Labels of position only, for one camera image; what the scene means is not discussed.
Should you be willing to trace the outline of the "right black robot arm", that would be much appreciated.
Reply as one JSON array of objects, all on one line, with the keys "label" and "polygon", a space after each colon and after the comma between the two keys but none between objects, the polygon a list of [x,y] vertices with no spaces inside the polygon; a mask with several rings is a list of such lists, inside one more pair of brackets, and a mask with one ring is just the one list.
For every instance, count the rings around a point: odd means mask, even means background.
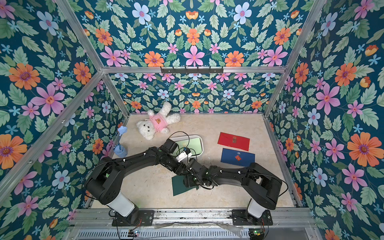
[{"label": "right black robot arm", "polygon": [[257,163],[244,168],[206,167],[191,160],[181,172],[186,187],[218,187],[230,185],[242,187],[251,198],[268,210],[275,210],[283,180]]}]

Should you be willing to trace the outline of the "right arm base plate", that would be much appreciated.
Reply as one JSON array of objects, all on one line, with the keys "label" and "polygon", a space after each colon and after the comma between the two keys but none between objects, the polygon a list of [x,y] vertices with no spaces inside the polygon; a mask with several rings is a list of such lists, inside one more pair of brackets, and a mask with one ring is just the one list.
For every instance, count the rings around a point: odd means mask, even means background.
[{"label": "right arm base plate", "polygon": [[231,218],[234,226],[272,226],[273,219],[271,212],[265,210],[260,218],[256,218],[249,214],[246,209],[233,209]]}]

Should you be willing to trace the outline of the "dark green envelope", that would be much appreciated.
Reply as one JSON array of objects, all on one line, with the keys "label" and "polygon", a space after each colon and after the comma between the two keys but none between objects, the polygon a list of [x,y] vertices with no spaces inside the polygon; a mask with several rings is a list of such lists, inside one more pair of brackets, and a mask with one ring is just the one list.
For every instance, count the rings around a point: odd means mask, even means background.
[{"label": "dark green envelope", "polygon": [[199,189],[198,186],[186,187],[184,184],[184,177],[183,176],[172,177],[173,196],[183,194],[183,193],[188,192],[190,190],[198,190],[198,189]]}]

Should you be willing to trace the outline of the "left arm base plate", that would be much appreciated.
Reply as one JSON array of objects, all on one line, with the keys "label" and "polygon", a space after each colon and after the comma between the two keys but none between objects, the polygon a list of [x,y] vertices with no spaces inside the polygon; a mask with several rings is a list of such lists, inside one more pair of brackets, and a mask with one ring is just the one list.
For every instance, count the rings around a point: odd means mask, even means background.
[{"label": "left arm base plate", "polygon": [[153,224],[155,211],[153,210],[134,210],[127,217],[115,213],[115,219],[112,222],[113,227],[147,227]]}]

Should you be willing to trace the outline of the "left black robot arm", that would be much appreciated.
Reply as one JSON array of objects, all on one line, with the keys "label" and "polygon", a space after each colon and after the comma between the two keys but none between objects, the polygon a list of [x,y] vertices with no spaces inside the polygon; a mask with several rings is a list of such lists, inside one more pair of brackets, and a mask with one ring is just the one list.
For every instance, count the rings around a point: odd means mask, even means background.
[{"label": "left black robot arm", "polygon": [[188,173],[187,166],[178,162],[172,156],[177,144],[172,140],[157,147],[150,147],[146,151],[119,159],[107,157],[91,170],[85,182],[85,189],[101,204],[107,205],[114,201],[121,192],[123,179],[143,168],[162,165],[178,176]]}]

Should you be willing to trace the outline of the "red envelope gold sticker back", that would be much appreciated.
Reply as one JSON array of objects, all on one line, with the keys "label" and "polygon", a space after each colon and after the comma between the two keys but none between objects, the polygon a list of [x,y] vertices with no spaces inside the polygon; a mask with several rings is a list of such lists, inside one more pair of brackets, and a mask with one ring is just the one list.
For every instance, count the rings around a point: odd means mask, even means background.
[{"label": "red envelope gold sticker back", "polygon": [[218,144],[239,150],[249,151],[250,139],[232,134],[220,133]]}]

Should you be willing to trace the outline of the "navy blue envelope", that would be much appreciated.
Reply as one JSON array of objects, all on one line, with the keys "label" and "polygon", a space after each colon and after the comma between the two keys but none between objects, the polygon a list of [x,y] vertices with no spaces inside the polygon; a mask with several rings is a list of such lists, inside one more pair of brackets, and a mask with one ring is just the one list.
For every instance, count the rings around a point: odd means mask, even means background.
[{"label": "navy blue envelope", "polygon": [[249,167],[250,164],[255,163],[255,158],[255,154],[252,153],[223,149],[221,162],[236,166]]}]

